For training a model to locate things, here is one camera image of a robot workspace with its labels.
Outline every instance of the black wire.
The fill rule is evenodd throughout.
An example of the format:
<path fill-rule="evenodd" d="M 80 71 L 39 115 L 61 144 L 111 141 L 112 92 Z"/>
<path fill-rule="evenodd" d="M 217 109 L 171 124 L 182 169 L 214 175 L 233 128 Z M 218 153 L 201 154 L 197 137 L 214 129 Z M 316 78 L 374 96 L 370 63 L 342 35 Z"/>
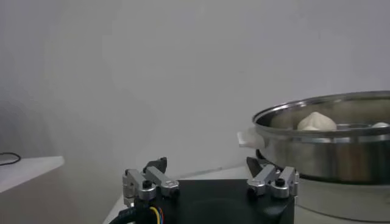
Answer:
<path fill-rule="evenodd" d="M 2 155 L 12 155 L 12 156 L 15 156 L 16 160 L 8 162 L 8 163 L 0 163 L 0 166 L 15 164 L 15 163 L 19 162 L 22 159 L 22 157 L 20 157 L 18 154 L 13 153 L 13 152 L 0 152 L 0 156 L 2 156 Z"/>
<path fill-rule="evenodd" d="M 126 224 L 126 223 L 131 223 L 134 222 L 136 218 L 136 212 L 135 208 L 131 207 L 128 209 L 125 209 L 123 211 L 120 211 L 118 216 L 115 217 L 109 224 Z"/>

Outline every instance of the white pot handle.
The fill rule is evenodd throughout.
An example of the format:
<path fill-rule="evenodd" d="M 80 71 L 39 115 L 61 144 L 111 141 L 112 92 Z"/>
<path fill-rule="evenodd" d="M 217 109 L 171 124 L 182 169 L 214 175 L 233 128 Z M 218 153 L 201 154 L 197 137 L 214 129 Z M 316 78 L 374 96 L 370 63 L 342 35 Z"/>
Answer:
<path fill-rule="evenodd" d="M 241 148 L 262 149 L 265 147 L 264 138 L 256 132 L 255 127 L 239 131 L 237 138 Z"/>

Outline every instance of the white table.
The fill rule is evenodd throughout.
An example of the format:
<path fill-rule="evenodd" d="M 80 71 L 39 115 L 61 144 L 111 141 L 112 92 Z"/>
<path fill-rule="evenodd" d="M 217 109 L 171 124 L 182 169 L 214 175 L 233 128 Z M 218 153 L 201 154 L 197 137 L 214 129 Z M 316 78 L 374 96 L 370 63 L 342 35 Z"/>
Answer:
<path fill-rule="evenodd" d="M 62 156 L 28 158 L 0 166 L 0 193 L 62 166 Z"/>

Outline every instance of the stainless steel pot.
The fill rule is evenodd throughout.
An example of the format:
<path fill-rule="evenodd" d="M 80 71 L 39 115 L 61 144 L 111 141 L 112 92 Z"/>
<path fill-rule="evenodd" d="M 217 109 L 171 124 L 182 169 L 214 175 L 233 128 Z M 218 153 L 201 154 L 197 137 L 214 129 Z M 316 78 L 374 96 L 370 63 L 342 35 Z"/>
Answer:
<path fill-rule="evenodd" d="M 297 131 L 317 111 L 334 131 Z M 277 166 L 293 166 L 309 180 L 349 184 L 390 183 L 390 91 L 321 96 L 284 103 L 257 113 L 254 127 L 238 133 L 241 147 L 260 149 Z"/>

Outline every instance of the white steamed bun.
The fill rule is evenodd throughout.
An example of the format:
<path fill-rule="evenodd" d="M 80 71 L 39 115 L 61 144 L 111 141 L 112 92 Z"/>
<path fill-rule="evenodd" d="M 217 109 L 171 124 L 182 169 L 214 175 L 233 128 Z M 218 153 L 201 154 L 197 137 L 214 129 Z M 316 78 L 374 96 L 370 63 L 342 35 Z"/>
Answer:
<path fill-rule="evenodd" d="M 388 126 L 390 126 L 390 125 L 387 124 L 387 123 L 379 122 L 379 123 L 374 124 L 374 125 L 371 126 L 371 127 L 372 127 L 372 128 L 385 128 L 385 127 L 388 127 Z"/>
<path fill-rule="evenodd" d="M 330 131 L 336 130 L 336 123 L 329 117 L 320 114 L 318 112 L 312 112 L 309 116 L 305 117 L 298 124 L 298 130 L 319 130 Z"/>

